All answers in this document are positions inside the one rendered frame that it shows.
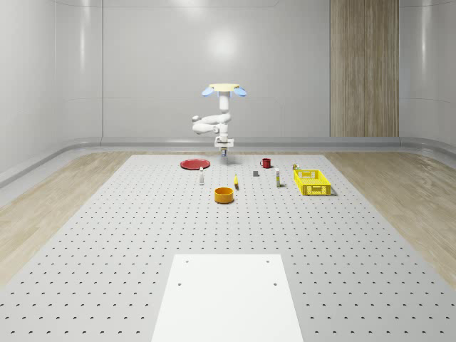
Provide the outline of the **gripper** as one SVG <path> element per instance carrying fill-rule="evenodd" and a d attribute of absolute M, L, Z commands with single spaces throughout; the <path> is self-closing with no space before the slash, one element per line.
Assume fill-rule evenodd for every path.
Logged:
<path fill-rule="evenodd" d="M 219 148 L 222 157 L 226 157 L 228 149 L 234 147 L 234 140 L 232 138 L 216 137 L 214 146 Z"/>

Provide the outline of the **yellow bowl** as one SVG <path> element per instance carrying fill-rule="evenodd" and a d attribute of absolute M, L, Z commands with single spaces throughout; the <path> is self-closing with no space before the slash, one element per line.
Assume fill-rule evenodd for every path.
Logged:
<path fill-rule="evenodd" d="M 229 204 L 234 200 L 234 190 L 229 187 L 218 187 L 214 190 L 214 200 L 220 204 Z"/>

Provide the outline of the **yellow basket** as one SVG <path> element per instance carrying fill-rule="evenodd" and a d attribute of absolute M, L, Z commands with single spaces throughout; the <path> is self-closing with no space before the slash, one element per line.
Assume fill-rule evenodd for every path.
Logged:
<path fill-rule="evenodd" d="M 294 182 L 302 195 L 331 194 L 331 183 L 320 170 L 294 170 Z"/>

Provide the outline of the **red plate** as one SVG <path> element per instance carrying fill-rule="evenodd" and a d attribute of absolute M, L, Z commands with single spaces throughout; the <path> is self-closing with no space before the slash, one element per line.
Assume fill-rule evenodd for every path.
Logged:
<path fill-rule="evenodd" d="M 210 166 L 210 161 L 205 159 L 188 159 L 180 163 L 181 168 L 186 170 L 205 169 Z"/>

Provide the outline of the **white board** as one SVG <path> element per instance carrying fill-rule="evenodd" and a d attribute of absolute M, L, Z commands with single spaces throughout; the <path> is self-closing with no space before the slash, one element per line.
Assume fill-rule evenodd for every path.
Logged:
<path fill-rule="evenodd" d="M 281 256 L 175 255 L 152 342 L 303 342 Z"/>

